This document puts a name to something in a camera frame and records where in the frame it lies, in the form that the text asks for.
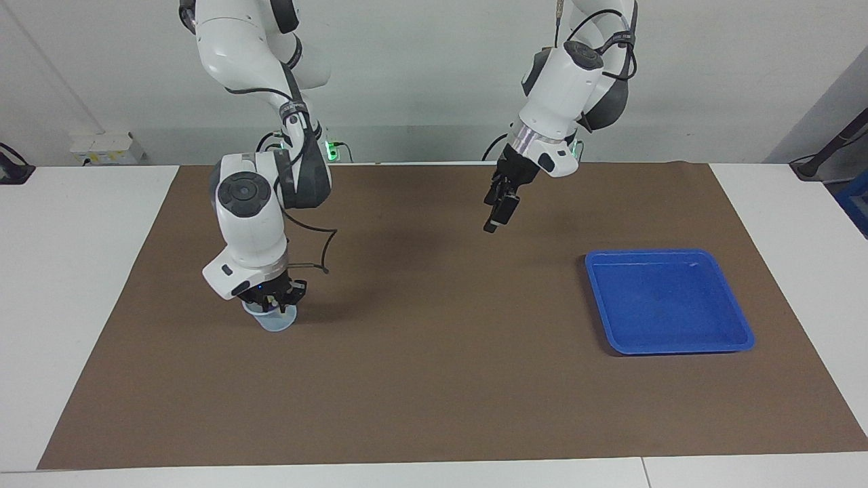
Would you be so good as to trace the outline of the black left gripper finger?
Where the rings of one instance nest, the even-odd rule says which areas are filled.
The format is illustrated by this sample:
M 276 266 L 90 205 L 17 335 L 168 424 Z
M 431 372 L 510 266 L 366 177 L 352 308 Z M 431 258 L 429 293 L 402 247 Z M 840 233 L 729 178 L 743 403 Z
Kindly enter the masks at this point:
M 492 208 L 492 225 L 495 228 L 507 225 L 519 203 L 520 197 L 516 194 L 504 194 L 501 197 L 496 197 L 495 205 Z
M 484 203 L 491 207 L 490 215 L 484 224 L 484 231 L 494 234 L 499 226 L 503 225 L 502 202 L 503 202 L 503 178 L 492 178 Z

